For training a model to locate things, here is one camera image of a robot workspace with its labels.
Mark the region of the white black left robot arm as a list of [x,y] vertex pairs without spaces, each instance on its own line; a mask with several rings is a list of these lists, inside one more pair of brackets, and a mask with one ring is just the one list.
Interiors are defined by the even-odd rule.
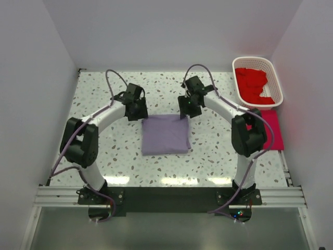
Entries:
[[148,118],[145,91],[136,84],[111,98],[111,103],[83,118],[70,118],[60,144],[60,157],[65,157],[80,171],[89,189],[100,191],[106,186],[97,166],[99,134],[113,122],[126,117],[128,121]]

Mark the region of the purple t shirt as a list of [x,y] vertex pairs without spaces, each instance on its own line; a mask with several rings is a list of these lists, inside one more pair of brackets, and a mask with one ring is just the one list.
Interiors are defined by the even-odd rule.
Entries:
[[191,149],[189,121],[180,115],[151,115],[142,121],[142,155],[186,154]]

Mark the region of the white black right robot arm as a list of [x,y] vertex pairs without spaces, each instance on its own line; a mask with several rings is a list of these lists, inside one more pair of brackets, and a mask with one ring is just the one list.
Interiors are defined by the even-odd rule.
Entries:
[[237,171],[233,189],[240,196],[254,192],[256,156],[267,141],[265,125],[258,109],[249,110],[216,94],[214,85],[205,86],[198,76],[181,84],[185,94],[177,98],[180,118],[194,118],[206,107],[223,117],[231,125],[231,143],[237,153]]

